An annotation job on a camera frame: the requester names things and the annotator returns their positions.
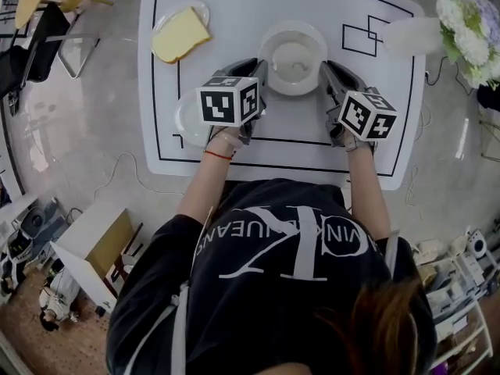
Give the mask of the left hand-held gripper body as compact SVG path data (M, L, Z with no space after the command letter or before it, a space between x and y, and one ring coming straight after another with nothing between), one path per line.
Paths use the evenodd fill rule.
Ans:
M238 131L240 145L248 145L254 122L266 108L260 77L214 76L196 89L200 120L225 131Z

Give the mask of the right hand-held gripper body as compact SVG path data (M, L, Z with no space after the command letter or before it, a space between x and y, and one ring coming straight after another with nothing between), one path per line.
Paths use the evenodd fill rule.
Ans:
M388 139L398 111L376 89L330 91L327 97L333 103L326 111L326 126L334 147L343 145L342 135L346 130L360 141L369 143Z

